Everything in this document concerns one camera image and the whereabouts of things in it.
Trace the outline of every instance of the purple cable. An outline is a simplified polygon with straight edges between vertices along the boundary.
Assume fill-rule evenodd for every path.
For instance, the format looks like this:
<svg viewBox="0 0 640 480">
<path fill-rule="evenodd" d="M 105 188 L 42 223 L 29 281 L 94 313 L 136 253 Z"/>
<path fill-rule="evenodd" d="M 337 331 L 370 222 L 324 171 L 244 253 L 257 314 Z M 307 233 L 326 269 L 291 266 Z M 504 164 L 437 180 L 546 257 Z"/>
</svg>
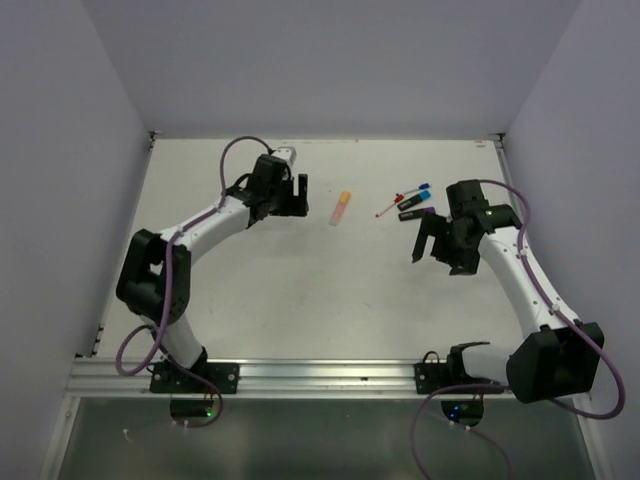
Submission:
<svg viewBox="0 0 640 480">
<path fill-rule="evenodd" d="M 495 392 L 504 392 L 508 388 L 509 387 L 505 387 L 504 385 L 492 385 L 492 384 L 486 384 L 486 383 L 472 383 L 469 385 L 452 385 L 449 387 L 439 388 L 438 390 L 431 393 L 422 401 L 422 403 L 416 410 L 416 413 L 413 415 L 413 419 L 411 420 L 411 428 L 409 429 L 409 444 L 411 445 L 411 455 L 413 456 L 413 460 L 416 462 L 416 465 L 420 469 L 420 472 L 422 473 L 424 478 L 432 479 L 433 477 L 429 475 L 429 472 L 427 471 L 426 467 L 424 466 L 424 464 L 420 460 L 420 457 L 418 456 L 418 450 L 416 448 L 416 426 L 418 424 L 418 418 L 420 417 L 420 413 L 422 413 L 424 408 L 427 406 L 427 403 L 429 403 L 433 399 L 433 397 L 437 395 L 452 393 L 460 390 L 464 390 L 465 392 L 469 390 L 484 390 L 484 391 L 493 390 Z M 459 423 L 454 423 L 454 425 L 466 430 L 466 427 L 464 425 L 461 425 Z M 484 433 L 476 428 L 470 428 L 469 431 L 475 435 L 478 435 L 479 437 L 484 438 L 500 451 L 500 453 L 502 454 L 502 457 L 504 458 L 505 463 L 507 464 L 507 475 L 509 480 L 512 480 L 513 478 L 515 478 L 513 476 L 513 463 L 511 461 L 511 458 L 509 457 L 509 454 L 506 452 L 506 450 L 498 442 L 496 442 L 493 439 L 493 437 L 491 437 L 489 434 Z"/>
<path fill-rule="evenodd" d="M 173 285 L 173 259 L 172 259 L 173 246 L 175 242 L 185 232 L 187 232 L 188 230 L 190 230 L 200 222 L 211 217 L 224 206 L 225 201 L 227 200 L 227 183 L 224 178 L 224 161 L 227 156 L 227 153 L 229 152 L 229 149 L 236 143 L 241 142 L 243 140 L 254 140 L 260 143 L 261 145 L 264 145 L 264 147 L 267 149 L 269 153 L 273 152 L 271 147 L 269 147 L 269 145 L 264 140 L 258 137 L 250 136 L 250 135 L 244 135 L 242 137 L 234 138 L 227 144 L 226 147 L 224 147 L 224 149 L 222 150 L 222 154 L 220 156 L 220 184 L 222 185 L 222 193 L 220 194 L 220 201 L 218 202 L 218 205 L 213 206 L 207 212 L 203 213 L 202 215 L 182 225 L 182 228 L 176 230 L 176 232 L 171 236 L 171 238 L 167 242 L 167 248 L 165 250 L 165 257 L 164 257 L 164 263 L 165 263 L 164 303 L 162 305 L 162 317 L 160 318 L 160 325 L 157 329 L 153 346 L 149 350 L 149 353 L 147 353 L 144 359 L 137 366 L 135 366 L 131 370 L 125 370 L 124 367 L 122 366 L 122 363 L 123 363 L 122 358 L 124 356 L 124 352 L 127 346 L 138 333 L 140 333 L 143 330 L 152 329 L 152 327 L 148 325 L 141 325 L 139 327 L 134 328 L 133 331 L 125 337 L 125 339 L 122 341 L 122 344 L 118 348 L 118 351 L 116 352 L 115 364 L 116 364 L 116 371 L 118 372 L 118 374 L 123 376 L 137 375 L 138 373 L 140 373 L 142 370 L 144 370 L 149 366 L 149 364 L 151 363 L 151 360 L 153 360 L 153 357 L 156 355 L 156 353 L 158 353 L 158 350 L 161 349 L 162 339 L 164 338 L 164 334 L 167 331 L 167 326 L 169 324 L 169 311 L 171 309 L 171 293 L 172 293 L 171 286 Z M 169 357 L 169 359 L 174 366 L 178 367 L 178 369 L 180 369 L 186 375 L 194 379 L 197 379 L 198 381 L 207 385 L 209 388 L 213 387 L 213 392 L 216 393 L 216 395 L 220 398 L 220 411 L 218 412 L 218 414 L 215 417 L 213 417 L 212 420 L 198 426 L 210 425 L 211 423 L 213 423 L 215 420 L 218 419 L 218 417 L 220 416 L 220 412 L 222 412 L 222 396 L 220 395 L 218 390 L 215 388 L 213 383 L 190 372 L 189 370 L 184 368 L 182 365 L 179 365 L 178 362 L 173 360 L 173 358 Z"/>
<path fill-rule="evenodd" d="M 524 220 L 522 222 L 522 227 L 518 232 L 518 240 L 517 240 L 518 251 L 522 252 L 524 248 L 524 236 L 527 231 L 527 228 L 529 227 L 529 222 L 531 221 L 531 206 L 529 205 L 529 202 L 527 201 L 527 199 L 522 193 L 520 193 L 518 190 L 516 190 L 512 186 L 507 185 L 506 183 L 499 182 L 496 180 L 479 180 L 479 182 L 498 185 L 499 187 L 505 188 L 511 193 L 513 193 L 516 197 L 518 197 L 520 202 L 522 202 L 522 206 L 524 207 Z M 622 375 L 620 374 L 620 371 L 615 366 L 615 364 L 613 363 L 613 360 L 611 359 L 611 357 L 609 357 L 607 352 L 605 352 L 602 348 L 600 348 L 591 338 L 589 338 L 589 336 L 586 333 L 580 330 L 576 326 L 576 324 L 573 321 L 571 321 L 564 313 L 560 311 L 555 311 L 553 309 L 553 305 L 554 305 L 553 301 L 551 300 L 551 298 L 549 298 L 549 296 L 544 291 L 544 288 L 538 281 L 538 278 L 536 277 L 533 269 L 531 268 L 531 264 L 529 263 L 527 256 L 521 255 L 520 260 L 522 261 L 522 265 L 525 271 L 527 272 L 527 276 L 529 277 L 529 280 L 531 280 L 531 283 L 533 284 L 534 288 L 536 289 L 536 291 L 538 292 L 538 294 L 540 295 L 544 303 L 547 305 L 547 308 L 549 308 L 550 311 L 554 312 L 555 316 L 558 317 L 560 321 L 562 321 L 562 323 L 564 323 L 567 327 L 569 327 L 573 333 L 578 335 L 587 345 L 589 345 L 589 347 L 591 347 L 598 354 L 598 356 L 600 356 L 600 358 L 602 358 L 604 363 L 607 364 L 607 367 L 609 367 L 609 370 L 611 371 L 611 374 L 613 375 L 613 378 L 616 382 L 616 386 L 618 387 L 618 402 L 616 403 L 615 407 L 613 407 L 613 409 L 607 413 L 591 413 L 584 410 L 579 410 L 555 398 L 551 399 L 550 401 L 554 405 L 564 408 L 565 410 L 575 413 L 576 415 L 581 415 L 583 417 L 591 418 L 593 420 L 609 420 L 611 418 L 618 416 L 620 412 L 622 412 L 622 409 L 624 408 L 624 404 L 626 401 L 626 390 L 624 387 L 624 382 L 622 380 Z"/>
<path fill-rule="evenodd" d="M 165 250 L 164 263 L 166 266 L 166 281 L 164 287 L 164 304 L 162 305 L 162 317 L 160 319 L 160 326 L 158 327 L 158 334 L 156 335 L 156 339 L 153 342 L 153 346 L 147 353 L 147 356 L 134 368 L 131 370 L 125 370 L 122 366 L 122 357 L 124 356 L 124 351 L 129 345 L 129 342 L 142 330 L 145 330 L 147 325 L 141 325 L 140 327 L 134 328 L 133 331 L 125 337 L 122 341 L 122 344 L 118 348 L 116 352 L 116 370 L 120 375 L 123 376 L 132 376 L 137 375 L 142 370 L 149 366 L 153 357 L 158 353 L 160 346 L 162 345 L 162 337 L 164 337 L 164 333 L 167 331 L 167 326 L 169 324 L 169 310 L 171 309 L 171 285 L 173 284 L 173 262 L 171 261 L 171 252 L 173 250 L 173 245 L 176 243 L 176 240 L 180 237 L 181 232 L 175 232 L 169 241 L 167 242 L 167 248 Z"/>
<path fill-rule="evenodd" d="M 186 375 L 187 377 L 193 378 L 197 382 L 200 382 L 200 383 L 204 384 L 205 387 L 207 387 L 209 390 L 211 390 L 211 399 L 212 400 L 213 400 L 213 395 L 218 397 L 218 404 L 219 404 L 218 412 L 213 417 L 211 417 L 209 420 L 207 420 L 206 422 L 188 424 L 187 428 L 208 427 L 212 423 L 215 423 L 220 418 L 220 415 L 222 415 L 222 408 L 224 407 L 224 402 L 222 401 L 222 395 L 220 394 L 220 390 L 218 390 L 218 387 L 216 387 L 213 384 L 213 382 L 210 382 L 206 378 L 201 377 L 200 375 L 196 375 L 191 370 L 187 370 L 186 368 L 184 368 L 182 365 L 180 365 L 178 362 L 176 362 L 175 359 L 171 355 L 169 355 L 169 352 L 167 352 L 164 349 L 164 347 L 160 347 L 160 350 L 162 351 L 162 353 L 164 353 L 167 356 L 167 359 L 171 362 L 171 364 L 174 367 L 176 367 L 178 370 L 180 370 L 180 372 L 182 374 Z"/>
</svg>

